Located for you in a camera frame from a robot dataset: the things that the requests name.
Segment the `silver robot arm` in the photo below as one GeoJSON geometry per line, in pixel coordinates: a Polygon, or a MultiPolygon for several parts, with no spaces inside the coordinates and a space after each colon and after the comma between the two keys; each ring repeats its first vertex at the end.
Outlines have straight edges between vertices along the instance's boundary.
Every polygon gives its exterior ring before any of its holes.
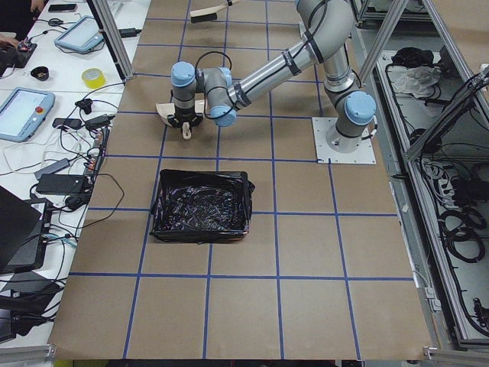
{"type": "Polygon", "coordinates": [[[173,111],[162,117],[185,139],[203,119],[217,126],[233,125],[239,110],[313,65],[325,73],[324,89],[338,118],[326,134],[327,144],[340,153],[356,151],[372,123],[376,102],[355,83],[345,43],[354,27],[346,1],[297,1],[305,31],[300,42],[261,68],[234,81],[228,67],[200,68],[180,61],[171,68],[173,111]]]}

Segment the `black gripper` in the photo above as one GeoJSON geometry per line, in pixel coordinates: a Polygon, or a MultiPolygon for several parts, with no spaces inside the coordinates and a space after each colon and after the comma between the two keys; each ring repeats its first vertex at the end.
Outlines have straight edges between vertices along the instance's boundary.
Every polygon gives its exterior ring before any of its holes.
{"type": "Polygon", "coordinates": [[[181,132],[191,132],[203,120],[203,114],[194,111],[175,112],[167,116],[167,124],[181,132]]]}

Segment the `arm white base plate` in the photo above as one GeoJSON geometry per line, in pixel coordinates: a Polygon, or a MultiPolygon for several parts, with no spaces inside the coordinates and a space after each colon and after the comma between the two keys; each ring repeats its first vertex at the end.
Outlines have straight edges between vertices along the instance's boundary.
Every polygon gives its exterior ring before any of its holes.
{"type": "Polygon", "coordinates": [[[346,138],[336,130],[337,118],[313,117],[316,161],[319,164],[376,164],[368,127],[361,137],[346,138]]]}

